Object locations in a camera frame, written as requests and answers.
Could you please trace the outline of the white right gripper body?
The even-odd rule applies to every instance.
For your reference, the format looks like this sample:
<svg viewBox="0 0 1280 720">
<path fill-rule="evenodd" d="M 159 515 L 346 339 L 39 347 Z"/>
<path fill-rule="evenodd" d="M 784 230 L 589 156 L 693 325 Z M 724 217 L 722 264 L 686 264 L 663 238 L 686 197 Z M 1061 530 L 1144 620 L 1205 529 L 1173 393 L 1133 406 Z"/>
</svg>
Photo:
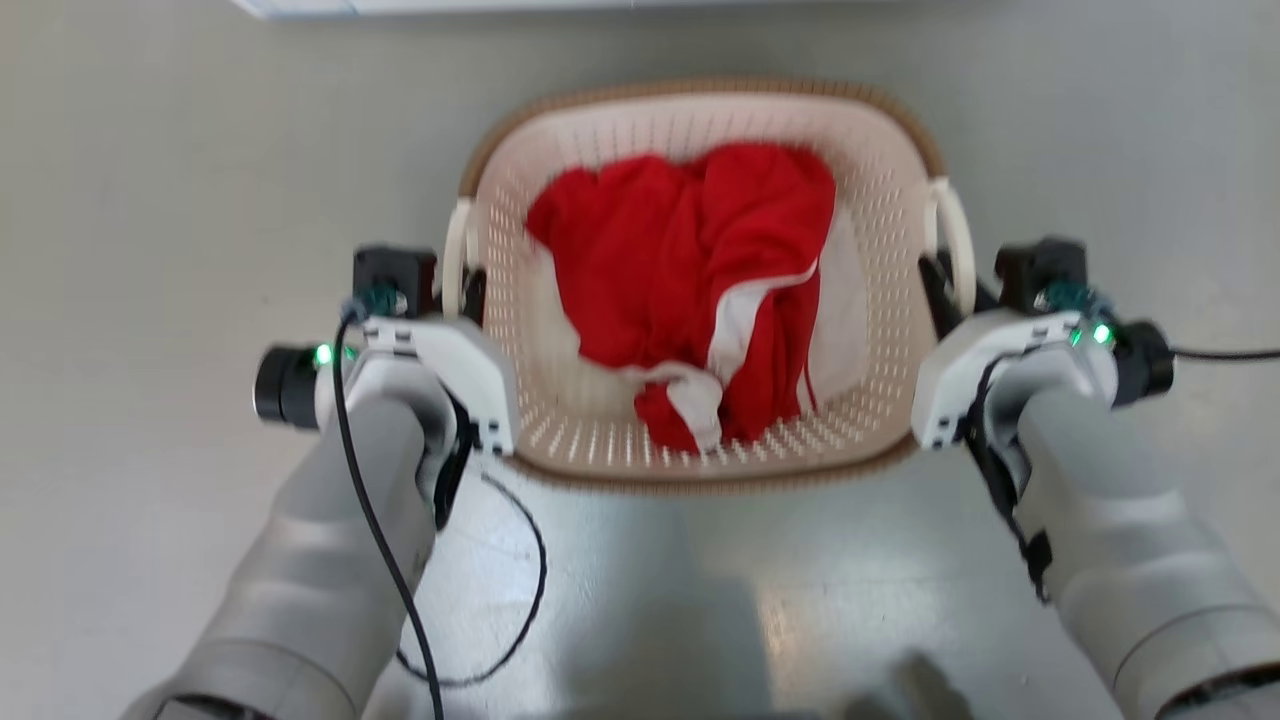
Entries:
<svg viewBox="0 0 1280 720">
<path fill-rule="evenodd" d="M 923 448 L 959 442 L 961 423 L 977 407 L 978 424 L 997 430 L 1034 395 L 1069 388 L 1093 395 L 1093 363 L 1073 341 L 1079 313 L 1019 316 L 1006 310 L 974 315 L 947 334 L 920 364 L 911 405 L 911 432 Z"/>
</svg>

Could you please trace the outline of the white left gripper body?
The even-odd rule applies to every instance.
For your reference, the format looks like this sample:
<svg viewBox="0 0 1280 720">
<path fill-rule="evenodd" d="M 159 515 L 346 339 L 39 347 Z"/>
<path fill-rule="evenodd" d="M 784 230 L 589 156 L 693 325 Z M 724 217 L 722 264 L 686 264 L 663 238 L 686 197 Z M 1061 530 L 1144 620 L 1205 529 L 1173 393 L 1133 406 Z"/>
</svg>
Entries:
<svg viewBox="0 0 1280 720">
<path fill-rule="evenodd" d="M 362 325 L 362 398 L 397 398 L 420 413 L 451 400 L 477 428 L 477 448 L 512 456 L 520 433 L 513 363 L 467 318 L 372 318 Z"/>
</svg>

